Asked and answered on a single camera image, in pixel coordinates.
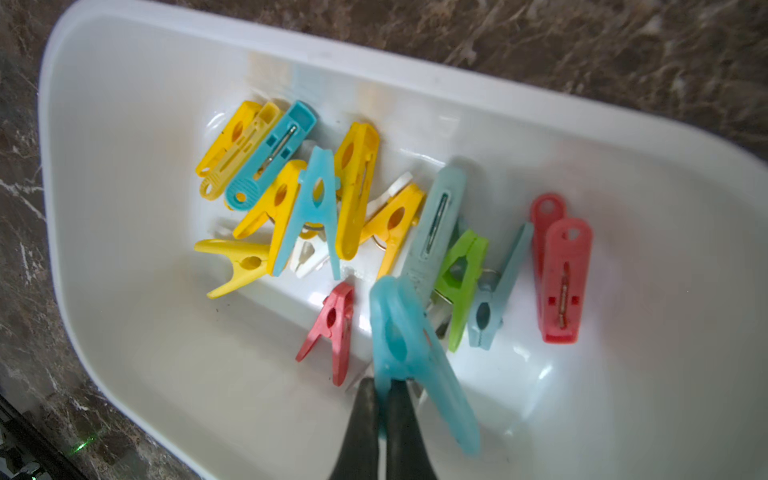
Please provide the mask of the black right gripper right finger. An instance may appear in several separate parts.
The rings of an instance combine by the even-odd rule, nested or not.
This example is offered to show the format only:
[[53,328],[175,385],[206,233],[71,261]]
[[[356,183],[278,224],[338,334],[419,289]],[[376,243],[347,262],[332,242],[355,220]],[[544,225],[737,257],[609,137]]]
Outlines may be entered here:
[[385,408],[388,480],[437,480],[424,444],[407,382],[393,380]]

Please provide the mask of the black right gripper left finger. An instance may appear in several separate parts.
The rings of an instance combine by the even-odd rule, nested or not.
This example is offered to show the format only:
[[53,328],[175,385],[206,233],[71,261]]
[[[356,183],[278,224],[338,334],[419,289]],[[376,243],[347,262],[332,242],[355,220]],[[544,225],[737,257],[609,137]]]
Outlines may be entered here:
[[374,379],[364,378],[357,390],[344,439],[329,476],[336,479],[378,478],[379,402]]

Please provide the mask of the grey clothespin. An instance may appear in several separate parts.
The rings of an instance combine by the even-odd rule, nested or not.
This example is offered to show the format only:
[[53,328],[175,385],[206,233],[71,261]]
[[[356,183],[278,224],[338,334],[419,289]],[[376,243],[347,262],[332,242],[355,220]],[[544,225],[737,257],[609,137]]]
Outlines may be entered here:
[[427,305],[427,318],[438,339],[443,340],[449,330],[453,314],[453,304],[434,291]]

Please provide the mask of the red clothespin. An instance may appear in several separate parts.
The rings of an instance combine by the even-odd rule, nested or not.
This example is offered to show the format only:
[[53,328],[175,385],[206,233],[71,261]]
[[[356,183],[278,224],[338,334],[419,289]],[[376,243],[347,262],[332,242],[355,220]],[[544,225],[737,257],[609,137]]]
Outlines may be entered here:
[[331,342],[332,383],[340,387],[349,368],[351,328],[354,314],[355,287],[340,282],[324,299],[323,306],[295,360],[301,362],[320,337]]
[[593,230],[570,217],[563,197],[546,193],[530,207],[538,326],[544,342],[578,341]]

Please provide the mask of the light blue clothespin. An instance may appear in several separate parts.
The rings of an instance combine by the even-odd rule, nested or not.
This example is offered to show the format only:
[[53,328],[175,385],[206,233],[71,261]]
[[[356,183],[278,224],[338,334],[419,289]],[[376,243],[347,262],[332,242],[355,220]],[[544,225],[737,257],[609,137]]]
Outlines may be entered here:
[[481,277],[478,280],[467,324],[471,347],[489,350],[503,326],[503,316],[525,258],[530,252],[533,233],[533,224],[524,222],[518,229],[502,270],[492,271],[488,279]]

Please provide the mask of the green clothespin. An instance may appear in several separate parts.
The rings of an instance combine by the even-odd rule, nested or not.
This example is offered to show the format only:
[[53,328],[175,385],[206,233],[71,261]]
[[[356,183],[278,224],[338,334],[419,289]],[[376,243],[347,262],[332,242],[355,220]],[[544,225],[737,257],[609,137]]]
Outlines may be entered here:
[[473,230],[464,231],[450,247],[440,267],[434,290],[452,305],[448,348],[456,352],[483,272],[489,241]]

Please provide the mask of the yellow clothespin pair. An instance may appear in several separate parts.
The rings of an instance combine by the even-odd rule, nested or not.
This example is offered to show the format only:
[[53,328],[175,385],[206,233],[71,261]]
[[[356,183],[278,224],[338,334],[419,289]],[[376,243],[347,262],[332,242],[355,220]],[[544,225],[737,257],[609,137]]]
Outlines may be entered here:
[[236,240],[207,239],[194,245],[199,253],[222,255],[232,266],[229,281],[207,293],[209,299],[217,299],[243,288],[270,273],[268,260],[270,246]]

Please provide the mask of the pale teal clothespin bottom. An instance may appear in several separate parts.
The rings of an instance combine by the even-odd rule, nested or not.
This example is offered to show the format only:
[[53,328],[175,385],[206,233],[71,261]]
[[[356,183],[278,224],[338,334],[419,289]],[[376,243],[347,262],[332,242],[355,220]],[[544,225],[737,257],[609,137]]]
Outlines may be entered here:
[[418,304],[426,307],[456,226],[467,185],[458,167],[441,169],[431,186],[401,276],[412,284]]

